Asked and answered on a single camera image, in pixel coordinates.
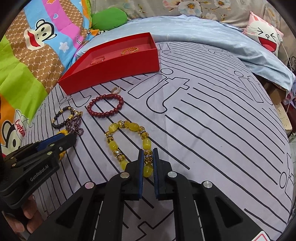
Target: red box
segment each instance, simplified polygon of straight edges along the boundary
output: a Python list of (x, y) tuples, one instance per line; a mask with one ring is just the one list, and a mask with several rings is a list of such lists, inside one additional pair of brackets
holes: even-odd
[[(139, 50), (122, 55), (130, 47)], [(89, 49), (60, 78), (67, 95), (132, 75), (159, 71), (158, 52), (150, 33), (116, 39)]]

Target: colorful blanket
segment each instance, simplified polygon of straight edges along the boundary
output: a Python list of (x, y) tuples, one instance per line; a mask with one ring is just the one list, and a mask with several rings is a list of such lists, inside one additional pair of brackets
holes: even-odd
[(0, 42), (4, 155), (20, 147), (42, 101), (97, 34), (90, 27), (89, 0), (32, 0), (12, 22)]

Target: red bead bracelet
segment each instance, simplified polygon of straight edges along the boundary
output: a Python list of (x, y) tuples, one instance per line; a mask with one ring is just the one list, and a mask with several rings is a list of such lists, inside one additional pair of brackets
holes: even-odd
[[(97, 101), (102, 100), (102, 99), (107, 99), (107, 100), (118, 99), (119, 104), (113, 110), (106, 111), (105, 113), (104, 112), (100, 113), (100, 112), (92, 111), (91, 107), (94, 105), (94, 103), (96, 103)], [(96, 97), (95, 99), (91, 100), (91, 102), (89, 103), (89, 106), (87, 107), (87, 112), (91, 116), (104, 118), (104, 117), (108, 117), (108, 116), (113, 116), (114, 114), (118, 113), (118, 110), (121, 110), (123, 104), (124, 104), (124, 101), (123, 101), (123, 98), (120, 95), (117, 95), (117, 94), (100, 95), (100, 96)]]

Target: light blue blanket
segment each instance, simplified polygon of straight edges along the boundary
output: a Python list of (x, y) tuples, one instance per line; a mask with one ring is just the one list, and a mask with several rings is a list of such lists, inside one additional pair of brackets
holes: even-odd
[(77, 52), (77, 58), (102, 43), (125, 36), (150, 32), (155, 42), (184, 41), (228, 50), (255, 74), (291, 90), (295, 75), (270, 51), (242, 34), (236, 27), (197, 17), (152, 17), (135, 19), (94, 37)]

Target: metal screw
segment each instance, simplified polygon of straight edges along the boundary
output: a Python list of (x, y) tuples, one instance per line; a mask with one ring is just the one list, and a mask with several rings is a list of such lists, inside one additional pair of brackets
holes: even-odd
[(122, 173), (120, 173), (120, 177), (121, 178), (128, 178), (129, 177), (129, 173), (128, 172), (122, 172)]
[(205, 188), (211, 188), (213, 186), (213, 184), (210, 181), (205, 181), (203, 183), (203, 185), (204, 185)]
[(169, 177), (176, 177), (177, 176), (177, 173), (176, 172), (169, 172), (168, 173), (168, 176)]
[(85, 186), (86, 189), (92, 189), (94, 187), (94, 183), (88, 182), (84, 186)]

